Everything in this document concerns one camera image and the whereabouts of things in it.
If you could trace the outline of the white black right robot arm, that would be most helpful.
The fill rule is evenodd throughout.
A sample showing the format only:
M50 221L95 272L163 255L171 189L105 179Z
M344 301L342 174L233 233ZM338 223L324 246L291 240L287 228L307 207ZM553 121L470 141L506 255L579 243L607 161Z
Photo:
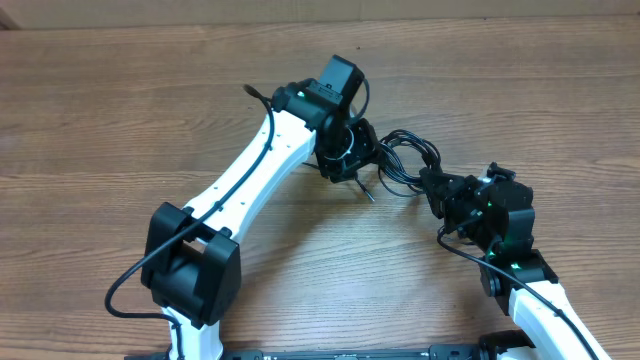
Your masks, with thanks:
M533 191L513 171L491 163L479 176L423 168L421 182L438 235L455 233L482 256L457 254L479 266L487 296L515 329L484 335L475 359L605 359L607 353L573 310L557 274L533 246Z

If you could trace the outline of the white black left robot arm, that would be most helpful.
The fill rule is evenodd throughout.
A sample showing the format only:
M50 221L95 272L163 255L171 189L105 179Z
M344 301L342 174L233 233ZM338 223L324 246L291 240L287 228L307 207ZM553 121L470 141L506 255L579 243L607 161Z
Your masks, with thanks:
M186 205L163 203L147 234L141 282L170 328L164 359L219 359L220 322L241 288L240 243L273 192L310 157L333 183L354 180L380 147L352 110L364 73L335 55L321 76L291 82L260 100L260 131L231 166Z

